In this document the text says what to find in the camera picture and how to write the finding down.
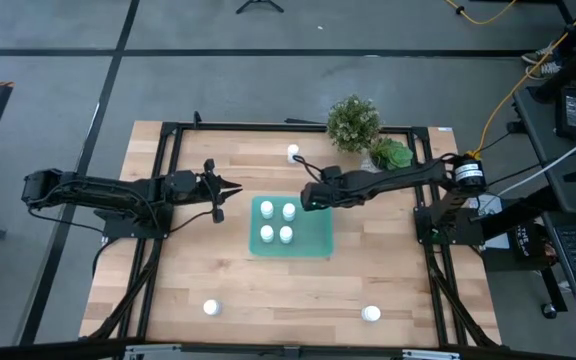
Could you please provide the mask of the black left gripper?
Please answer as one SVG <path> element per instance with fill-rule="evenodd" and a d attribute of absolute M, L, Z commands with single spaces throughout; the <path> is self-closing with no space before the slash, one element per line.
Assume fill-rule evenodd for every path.
<path fill-rule="evenodd" d="M 191 205 L 210 203 L 210 214 L 214 223 L 224 221 L 224 213 L 220 209 L 221 204 L 240 192 L 242 185 L 225 180 L 222 176 L 214 173 L 215 162 L 212 158 L 207 159 L 203 165 L 202 173 L 194 173 L 185 170 L 173 173 L 167 178 L 167 186 L 170 200 L 173 205 Z M 234 189 L 221 192 L 222 189 Z"/>

